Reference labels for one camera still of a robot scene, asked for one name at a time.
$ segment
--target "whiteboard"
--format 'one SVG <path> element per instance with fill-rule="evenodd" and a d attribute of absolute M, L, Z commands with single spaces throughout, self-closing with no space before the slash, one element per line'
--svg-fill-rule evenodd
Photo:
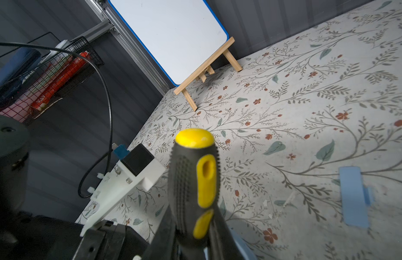
<path fill-rule="evenodd" d="M 176 86 L 229 39 L 204 0 L 109 0 L 109 4 Z"/>

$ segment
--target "black rubber grip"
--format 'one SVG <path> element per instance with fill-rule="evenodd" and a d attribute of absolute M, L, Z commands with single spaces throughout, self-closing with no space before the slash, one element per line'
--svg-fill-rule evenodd
<path fill-rule="evenodd" d="M 198 205 L 198 183 L 196 166 L 204 155 L 211 154 L 216 159 L 216 196 L 212 205 L 201 208 Z M 199 246 L 208 236 L 198 240 L 193 237 L 197 219 L 217 204 L 220 191 L 219 155 L 215 144 L 207 148 L 186 148 L 175 143 L 172 148 L 168 176 L 168 199 L 171 212 L 177 224 L 177 238 L 188 246 Z"/>

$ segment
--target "light blue tape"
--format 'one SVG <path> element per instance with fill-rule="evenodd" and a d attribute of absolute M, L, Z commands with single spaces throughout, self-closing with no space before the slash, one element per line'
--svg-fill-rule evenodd
<path fill-rule="evenodd" d="M 371 203 L 370 192 L 363 188 L 359 167 L 340 167 L 342 215 L 350 226 L 369 227 L 366 202 Z"/>

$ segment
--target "easel leg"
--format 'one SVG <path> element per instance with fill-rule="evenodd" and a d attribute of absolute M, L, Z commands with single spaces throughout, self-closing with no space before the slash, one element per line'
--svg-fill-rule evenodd
<path fill-rule="evenodd" d="M 230 62 L 230 64 L 233 66 L 233 68 L 239 72 L 243 68 L 240 66 L 240 64 L 237 62 L 237 60 L 234 58 L 234 56 L 229 52 L 228 49 L 226 49 L 223 52 L 223 55 L 227 58 L 227 60 Z"/>
<path fill-rule="evenodd" d="M 207 67 L 207 72 L 209 75 L 213 75 L 215 73 L 214 69 L 210 66 Z"/>
<path fill-rule="evenodd" d="M 189 105 L 191 106 L 191 108 L 193 109 L 193 111 L 197 110 L 197 105 L 195 105 L 194 101 L 192 100 L 191 96 L 189 95 L 188 91 L 186 89 L 183 89 L 181 91 L 181 93 L 183 94 L 183 96 L 186 98 L 186 100 L 188 101 Z"/>
<path fill-rule="evenodd" d="M 200 75 L 198 75 L 198 77 L 202 80 L 202 82 L 204 83 L 207 80 L 207 77 L 204 74 L 205 72 L 201 73 Z"/>

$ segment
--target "blue connector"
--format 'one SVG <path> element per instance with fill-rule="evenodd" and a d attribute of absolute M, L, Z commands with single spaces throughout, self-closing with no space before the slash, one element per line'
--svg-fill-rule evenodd
<path fill-rule="evenodd" d="M 119 158 L 119 160 L 123 159 L 130 153 L 129 150 L 126 149 L 124 144 L 119 145 L 116 149 L 113 150 L 114 154 Z"/>

